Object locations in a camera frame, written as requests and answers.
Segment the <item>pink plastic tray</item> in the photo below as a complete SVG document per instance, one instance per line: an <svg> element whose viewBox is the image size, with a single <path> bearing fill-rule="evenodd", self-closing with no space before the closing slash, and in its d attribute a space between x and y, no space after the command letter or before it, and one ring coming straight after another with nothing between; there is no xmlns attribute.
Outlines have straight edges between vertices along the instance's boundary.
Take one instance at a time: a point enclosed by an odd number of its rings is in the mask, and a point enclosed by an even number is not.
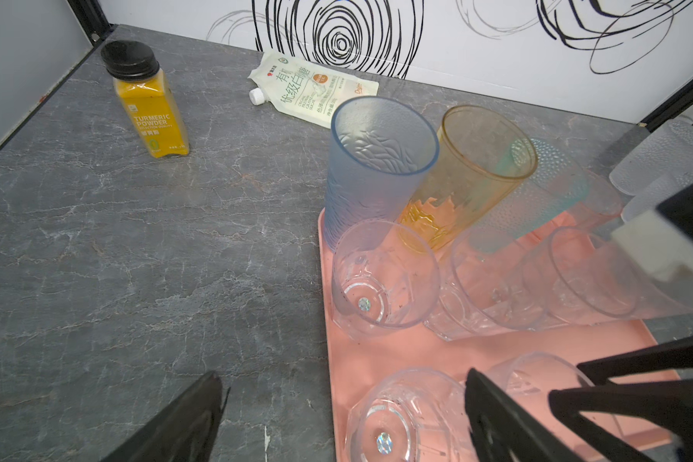
<svg viewBox="0 0 693 462"><path fill-rule="evenodd" d="M506 360L547 352L573 365L656 345L642 321L512 332L445 342L423 325L354 342L334 323L331 294L333 253L320 245L321 281L328 349L335 458L347 460L348 412L385 377L411 368L431 368L463 381L471 368L483 372Z"/></svg>

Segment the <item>clear faceted glass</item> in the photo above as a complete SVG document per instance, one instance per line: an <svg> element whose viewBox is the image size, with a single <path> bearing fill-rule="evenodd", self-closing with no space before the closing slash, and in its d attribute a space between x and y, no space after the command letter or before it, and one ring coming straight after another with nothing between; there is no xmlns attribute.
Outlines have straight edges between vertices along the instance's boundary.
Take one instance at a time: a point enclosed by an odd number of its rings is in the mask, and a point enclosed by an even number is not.
<svg viewBox="0 0 693 462"><path fill-rule="evenodd" d="M484 374L559 440L571 448L584 443L552 415L548 400L552 390L593 386L576 366L547 352L531 352L498 363Z"/></svg>

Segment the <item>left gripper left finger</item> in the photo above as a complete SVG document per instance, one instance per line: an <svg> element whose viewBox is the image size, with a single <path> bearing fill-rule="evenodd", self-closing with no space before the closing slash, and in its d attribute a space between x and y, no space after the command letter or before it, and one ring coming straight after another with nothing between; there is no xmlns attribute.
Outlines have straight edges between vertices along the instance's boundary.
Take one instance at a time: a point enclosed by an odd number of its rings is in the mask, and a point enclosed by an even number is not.
<svg viewBox="0 0 693 462"><path fill-rule="evenodd" d="M230 390L214 371L204 373L106 461L208 461Z"/></svg>

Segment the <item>amber yellow plastic cup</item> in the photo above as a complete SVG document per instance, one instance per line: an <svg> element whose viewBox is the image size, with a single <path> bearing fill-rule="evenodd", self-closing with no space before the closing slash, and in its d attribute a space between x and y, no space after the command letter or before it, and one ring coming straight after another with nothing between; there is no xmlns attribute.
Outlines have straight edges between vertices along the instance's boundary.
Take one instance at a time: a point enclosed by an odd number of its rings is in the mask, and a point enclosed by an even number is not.
<svg viewBox="0 0 693 462"><path fill-rule="evenodd" d="M398 220L434 251L519 188L538 165L531 139L513 122L483 107L450 108L437 138L438 160Z"/></svg>

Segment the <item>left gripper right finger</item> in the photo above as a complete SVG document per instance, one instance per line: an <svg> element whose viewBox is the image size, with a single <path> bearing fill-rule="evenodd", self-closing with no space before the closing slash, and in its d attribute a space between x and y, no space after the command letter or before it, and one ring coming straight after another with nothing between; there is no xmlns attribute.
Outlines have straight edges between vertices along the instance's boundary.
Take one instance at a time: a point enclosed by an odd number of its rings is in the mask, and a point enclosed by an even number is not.
<svg viewBox="0 0 693 462"><path fill-rule="evenodd" d="M475 368L465 382L465 413L480 461L581 459Z"/></svg>

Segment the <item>clear ribbed plastic cup front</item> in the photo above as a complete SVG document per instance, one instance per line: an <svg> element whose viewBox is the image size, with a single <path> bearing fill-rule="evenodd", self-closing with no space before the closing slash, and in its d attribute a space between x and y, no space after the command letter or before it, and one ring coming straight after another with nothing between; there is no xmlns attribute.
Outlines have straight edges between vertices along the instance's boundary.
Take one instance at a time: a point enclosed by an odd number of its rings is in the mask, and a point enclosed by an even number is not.
<svg viewBox="0 0 693 462"><path fill-rule="evenodd" d="M355 342L423 323L440 295L435 253L394 221L361 221L342 236L332 260L332 319Z"/></svg>

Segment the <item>clear short glass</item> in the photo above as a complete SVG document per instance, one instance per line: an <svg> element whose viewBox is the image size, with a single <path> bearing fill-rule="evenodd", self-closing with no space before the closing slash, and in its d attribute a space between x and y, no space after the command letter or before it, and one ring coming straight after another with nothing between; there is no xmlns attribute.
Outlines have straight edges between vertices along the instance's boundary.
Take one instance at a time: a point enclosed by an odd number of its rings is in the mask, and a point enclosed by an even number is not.
<svg viewBox="0 0 693 462"><path fill-rule="evenodd" d="M500 229L463 231L441 256L439 298L423 325L446 342L539 329L547 310L516 273L528 253Z"/></svg>
<svg viewBox="0 0 693 462"><path fill-rule="evenodd" d="M524 258L520 275L547 328L633 319L643 295L639 270L617 246L577 227L545 238Z"/></svg>

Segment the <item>teal green plastic cup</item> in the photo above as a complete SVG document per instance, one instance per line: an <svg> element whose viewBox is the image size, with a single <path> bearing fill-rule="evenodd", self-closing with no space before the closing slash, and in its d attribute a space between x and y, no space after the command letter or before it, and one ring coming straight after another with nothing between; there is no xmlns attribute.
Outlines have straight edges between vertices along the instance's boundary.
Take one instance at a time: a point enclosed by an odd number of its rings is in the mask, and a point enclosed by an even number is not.
<svg viewBox="0 0 693 462"><path fill-rule="evenodd" d="M587 197L585 170L571 155L543 140L531 144L536 171L472 226L495 233L494 244L522 238Z"/></svg>

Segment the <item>clear ribbed plastic cup back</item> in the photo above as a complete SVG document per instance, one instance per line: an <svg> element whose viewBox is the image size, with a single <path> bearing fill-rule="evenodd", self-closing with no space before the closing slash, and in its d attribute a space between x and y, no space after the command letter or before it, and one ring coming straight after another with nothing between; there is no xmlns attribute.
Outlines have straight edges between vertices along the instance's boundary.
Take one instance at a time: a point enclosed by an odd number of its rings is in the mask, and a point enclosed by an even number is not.
<svg viewBox="0 0 693 462"><path fill-rule="evenodd" d="M348 414L347 460L476 461L465 391L433 369L386 377Z"/></svg>

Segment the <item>clear ribbed plastic cup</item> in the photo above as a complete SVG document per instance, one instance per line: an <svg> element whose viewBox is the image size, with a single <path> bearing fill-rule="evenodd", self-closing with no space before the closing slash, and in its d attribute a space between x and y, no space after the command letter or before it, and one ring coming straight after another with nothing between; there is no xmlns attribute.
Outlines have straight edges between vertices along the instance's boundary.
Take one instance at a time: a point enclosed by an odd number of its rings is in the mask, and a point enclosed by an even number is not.
<svg viewBox="0 0 693 462"><path fill-rule="evenodd" d="M476 461L465 391L433 369L386 377L348 414L347 460Z"/></svg>
<svg viewBox="0 0 693 462"><path fill-rule="evenodd" d="M342 236L332 260L332 319L355 342L423 323L440 295L435 253L394 221L361 221Z"/></svg>

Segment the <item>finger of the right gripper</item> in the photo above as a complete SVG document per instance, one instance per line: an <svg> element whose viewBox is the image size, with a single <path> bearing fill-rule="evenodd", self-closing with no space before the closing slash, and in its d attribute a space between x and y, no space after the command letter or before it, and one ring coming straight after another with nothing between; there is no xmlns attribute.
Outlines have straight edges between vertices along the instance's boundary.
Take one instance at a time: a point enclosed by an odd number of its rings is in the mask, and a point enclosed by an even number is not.
<svg viewBox="0 0 693 462"><path fill-rule="evenodd" d="M665 370L693 369L693 336L577 364L595 385L605 385L614 377L642 375Z"/></svg>
<svg viewBox="0 0 693 462"><path fill-rule="evenodd" d="M649 461L587 417L603 413L642 419L679 437L677 456L693 461L693 379L552 390L552 415L611 461Z"/></svg>

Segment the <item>blue textured plastic cup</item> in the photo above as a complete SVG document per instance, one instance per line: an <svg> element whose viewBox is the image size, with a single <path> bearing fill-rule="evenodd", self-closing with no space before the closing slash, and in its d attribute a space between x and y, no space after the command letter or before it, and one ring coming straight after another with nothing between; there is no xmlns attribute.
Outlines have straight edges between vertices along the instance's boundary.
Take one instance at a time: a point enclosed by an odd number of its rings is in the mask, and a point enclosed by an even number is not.
<svg viewBox="0 0 693 462"><path fill-rule="evenodd" d="M323 238L331 250L360 221L396 221L436 164L432 125L394 99L341 104L330 127Z"/></svg>

